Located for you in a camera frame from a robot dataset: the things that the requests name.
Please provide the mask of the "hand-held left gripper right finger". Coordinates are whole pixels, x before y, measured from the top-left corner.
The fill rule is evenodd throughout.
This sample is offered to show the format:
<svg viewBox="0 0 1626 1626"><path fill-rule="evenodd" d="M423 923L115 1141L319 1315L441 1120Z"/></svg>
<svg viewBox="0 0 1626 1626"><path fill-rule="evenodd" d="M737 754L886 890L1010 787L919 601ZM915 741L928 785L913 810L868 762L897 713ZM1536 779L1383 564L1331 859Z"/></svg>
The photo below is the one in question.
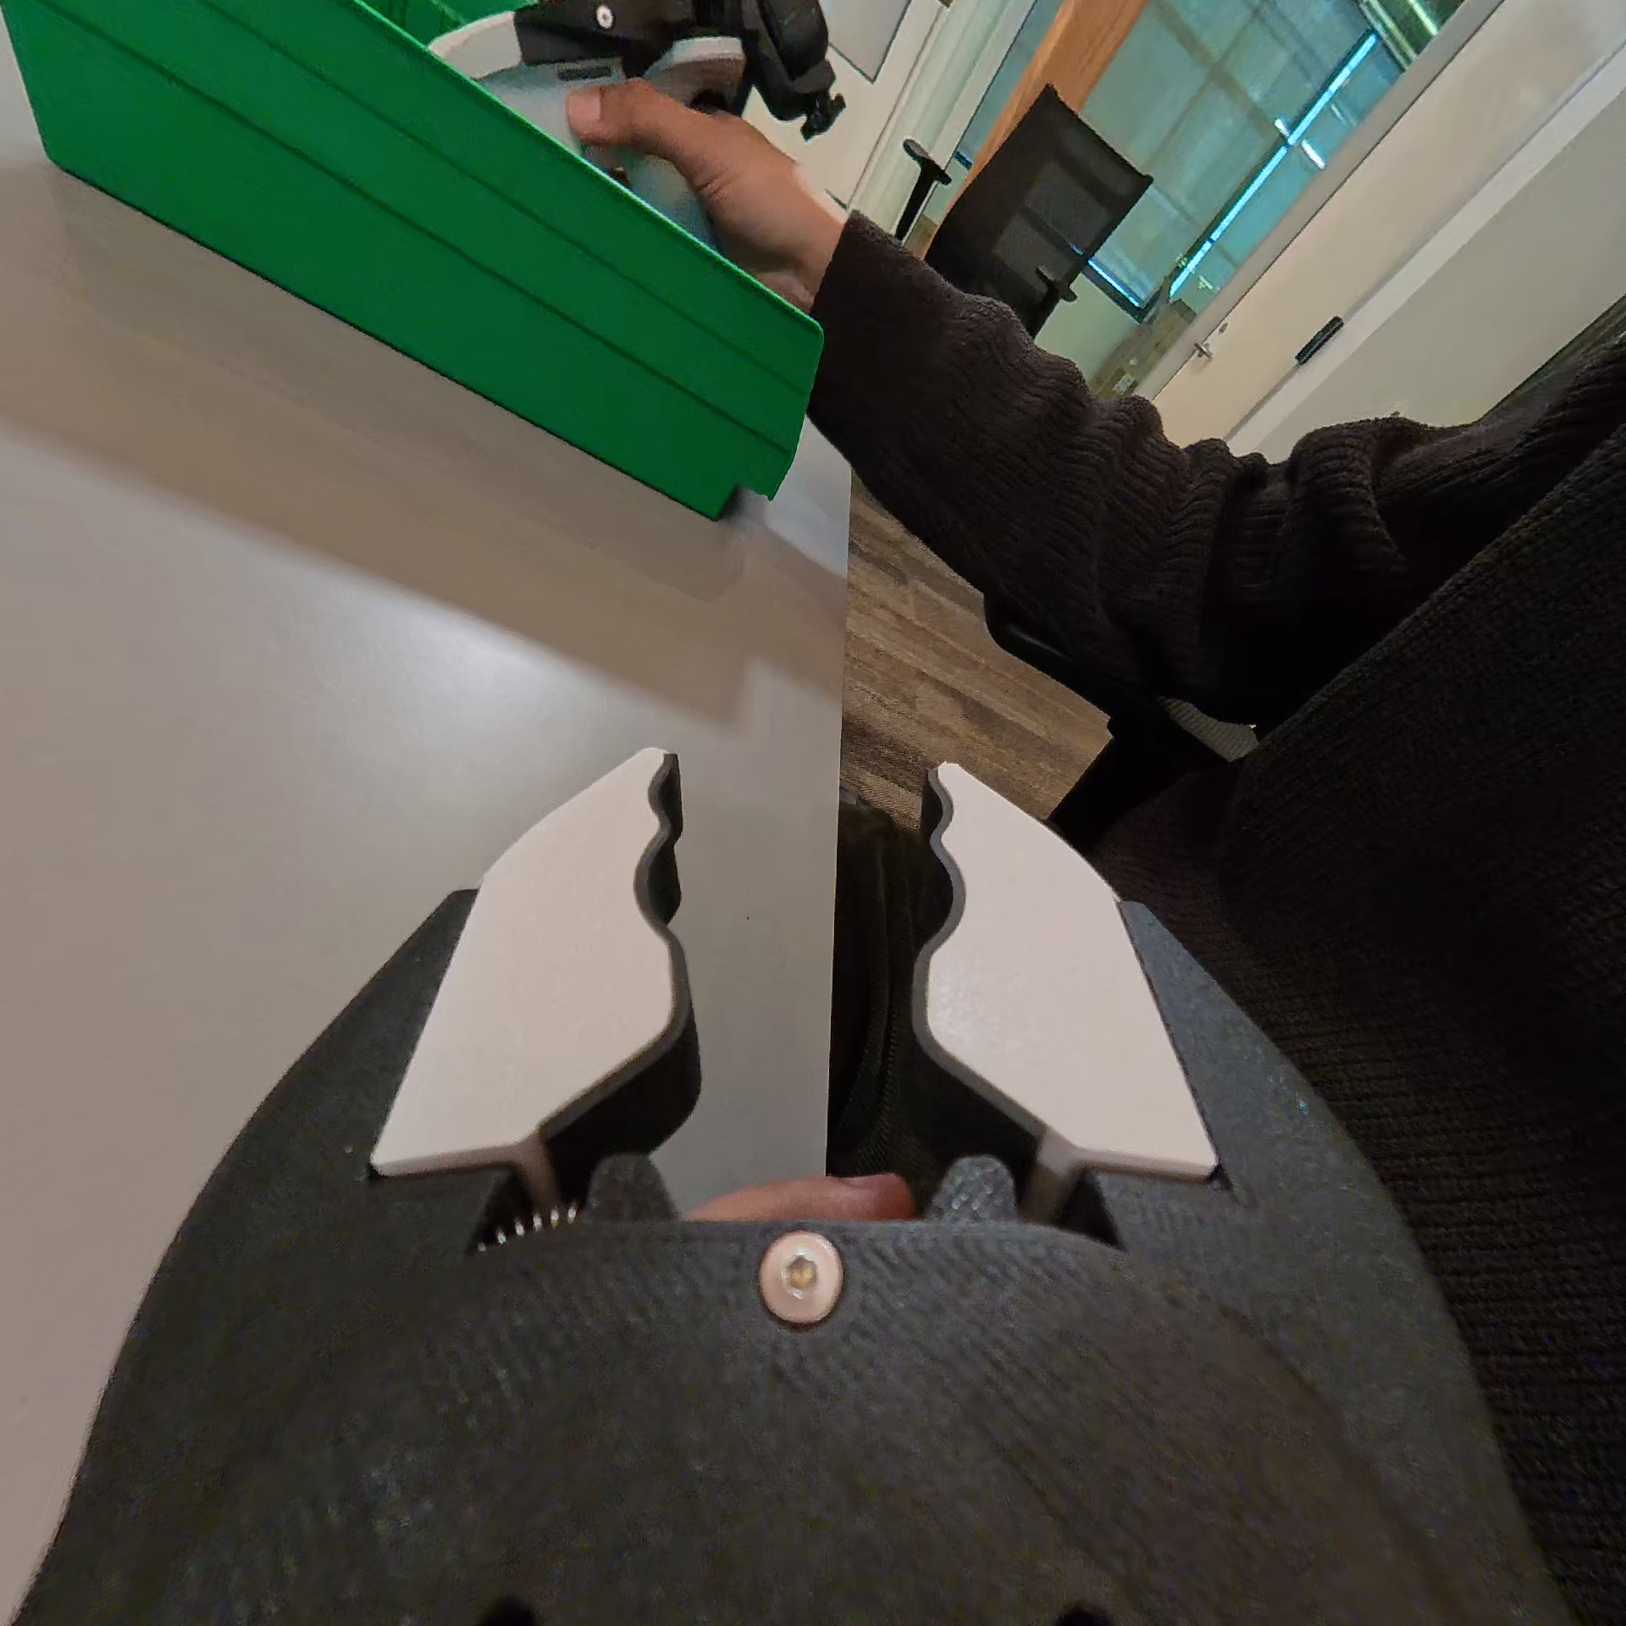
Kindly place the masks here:
<svg viewBox="0 0 1626 1626"><path fill-rule="evenodd" d="M1046 1225L1085 1174L1209 1180L1221 1159L1110 884L959 764L926 772L921 812L946 888L909 992L926 1143L998 1159Z"/></svg>

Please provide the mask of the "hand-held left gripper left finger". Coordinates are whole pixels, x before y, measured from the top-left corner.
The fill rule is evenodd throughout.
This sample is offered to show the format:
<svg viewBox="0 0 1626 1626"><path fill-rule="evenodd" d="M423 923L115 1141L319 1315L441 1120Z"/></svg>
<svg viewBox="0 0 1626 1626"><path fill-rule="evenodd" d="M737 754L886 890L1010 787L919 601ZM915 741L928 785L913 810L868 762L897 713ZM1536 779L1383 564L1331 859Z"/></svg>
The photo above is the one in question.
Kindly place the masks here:
<svg viewBox="0 0 1626 1626"><path fill-rule="evenodd" d="M679 764L644 746L487 866L371 1151L383 1176L504 1168L537 1205L698 1101Z"/></svg>

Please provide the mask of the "green plastic bin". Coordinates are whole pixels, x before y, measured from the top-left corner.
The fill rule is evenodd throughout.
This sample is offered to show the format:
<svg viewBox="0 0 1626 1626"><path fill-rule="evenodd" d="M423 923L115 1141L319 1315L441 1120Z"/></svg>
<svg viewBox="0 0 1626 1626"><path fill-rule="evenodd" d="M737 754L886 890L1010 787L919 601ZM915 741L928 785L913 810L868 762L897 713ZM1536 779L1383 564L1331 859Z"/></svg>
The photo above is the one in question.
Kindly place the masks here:
<svg viewBox="0 0 1626 1626"><path fill-rule="evenodd" d="M46 154L704 516L774 497L812 317L429 46L441 3L3 3Z"/></svg>

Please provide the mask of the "person's right forearm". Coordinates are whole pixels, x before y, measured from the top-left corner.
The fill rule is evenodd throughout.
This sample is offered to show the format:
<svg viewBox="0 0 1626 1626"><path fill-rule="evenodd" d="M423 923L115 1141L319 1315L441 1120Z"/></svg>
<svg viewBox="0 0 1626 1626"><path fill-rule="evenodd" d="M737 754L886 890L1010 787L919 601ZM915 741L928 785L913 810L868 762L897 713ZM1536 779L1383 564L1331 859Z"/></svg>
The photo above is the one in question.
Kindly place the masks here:
<svg viewBox="0 0 1626 1626"><path fill-rule="evenodd" d="M851 216L814 299L818 431L986 603L1097 684L1288 715L1598 448L1621 344L1465 425L1381 415L1285 460L1174 442L998 301Z"/></svg>

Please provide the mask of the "person's right hand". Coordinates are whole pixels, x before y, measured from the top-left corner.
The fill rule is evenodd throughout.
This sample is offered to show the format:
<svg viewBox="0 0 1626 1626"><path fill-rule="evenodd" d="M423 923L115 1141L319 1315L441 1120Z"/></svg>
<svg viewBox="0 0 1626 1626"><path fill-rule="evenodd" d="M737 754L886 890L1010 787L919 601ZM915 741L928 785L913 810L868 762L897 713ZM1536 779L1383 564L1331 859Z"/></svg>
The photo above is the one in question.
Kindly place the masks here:
<svg viewBox="0 0 1626 1626"><path fill-rule="evenodd" d="M568 129L594 146L669 162L694 191L721 251L810 311L847 214L743 117L679 104L640 77L574 90Z"/></svg>

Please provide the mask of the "person's left hand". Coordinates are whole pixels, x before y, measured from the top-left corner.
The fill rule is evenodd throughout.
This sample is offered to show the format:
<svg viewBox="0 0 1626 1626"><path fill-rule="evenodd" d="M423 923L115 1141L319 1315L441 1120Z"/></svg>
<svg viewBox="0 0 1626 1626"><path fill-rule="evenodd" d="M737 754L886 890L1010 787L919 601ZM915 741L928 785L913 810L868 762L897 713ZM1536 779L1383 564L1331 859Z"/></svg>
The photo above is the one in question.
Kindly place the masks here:
<svg viewBox="0 0 1626 1626"><path fill-rule="evenodd" d="M919 1215L907 1184L890 1170L799 1176L743 1186L686 1213L694 1223L897 1223Z"/></svg>

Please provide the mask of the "person's dark green pants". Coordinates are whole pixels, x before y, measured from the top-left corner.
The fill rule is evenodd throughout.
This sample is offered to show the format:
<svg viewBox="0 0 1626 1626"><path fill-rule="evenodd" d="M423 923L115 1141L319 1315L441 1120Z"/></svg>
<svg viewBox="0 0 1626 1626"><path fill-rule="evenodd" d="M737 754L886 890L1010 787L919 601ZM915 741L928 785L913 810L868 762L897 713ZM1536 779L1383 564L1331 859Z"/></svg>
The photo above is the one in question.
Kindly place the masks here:
<svg viewBox="0 0 1626 1626"><path fill-rule="evenodd" d="M896 1172L925 1201L946 1164L921 1128L911 990L921 948L946 917L942 878L917 828L849 795L835 853L826 1170Z"/></svg>

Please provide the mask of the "wooden beam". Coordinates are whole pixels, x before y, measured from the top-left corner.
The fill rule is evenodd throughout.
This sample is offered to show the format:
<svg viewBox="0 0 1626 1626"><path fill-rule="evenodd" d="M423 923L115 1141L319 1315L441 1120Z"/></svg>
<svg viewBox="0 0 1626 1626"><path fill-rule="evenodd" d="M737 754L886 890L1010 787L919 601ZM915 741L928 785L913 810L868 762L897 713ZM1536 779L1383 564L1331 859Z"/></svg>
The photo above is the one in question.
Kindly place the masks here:
<svg viewBox="0 0 1626 1626"><path fill-rule="evenodd" d="M986 166L1043 90L1081 111L1145 7L1147 1L1060 1L1012 84L996 94L988 129L971 144L967 175Z"/></svg>

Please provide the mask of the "person's black sweater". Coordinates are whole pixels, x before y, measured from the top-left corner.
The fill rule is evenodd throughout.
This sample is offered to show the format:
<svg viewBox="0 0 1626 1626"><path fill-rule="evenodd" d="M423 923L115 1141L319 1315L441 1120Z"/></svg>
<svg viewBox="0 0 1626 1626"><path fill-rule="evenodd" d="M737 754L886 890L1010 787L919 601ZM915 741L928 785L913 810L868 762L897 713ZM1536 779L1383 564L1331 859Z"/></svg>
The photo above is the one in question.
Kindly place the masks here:
<svg viewBox="0 0 1626 1626"><path fill-rule="evenodd" d="M1621 452L1095 849L1408 1219L1581 1619L1621 1621Z"/></svg>

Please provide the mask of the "glass wall panel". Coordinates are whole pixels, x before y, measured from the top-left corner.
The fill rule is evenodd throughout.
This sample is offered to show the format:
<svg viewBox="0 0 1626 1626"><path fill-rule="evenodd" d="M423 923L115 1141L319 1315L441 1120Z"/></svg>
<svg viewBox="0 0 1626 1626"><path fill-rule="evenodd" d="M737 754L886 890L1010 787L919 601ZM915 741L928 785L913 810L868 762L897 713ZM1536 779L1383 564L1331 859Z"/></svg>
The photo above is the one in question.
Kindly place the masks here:
<svg viewBox="0 0 1626 1626"><path fill-rule="evenodd" d="M1083 104L1149 175L1089 276L1137 319L1201 311L1410 59L1366 3L1147 3Z"/></svg>

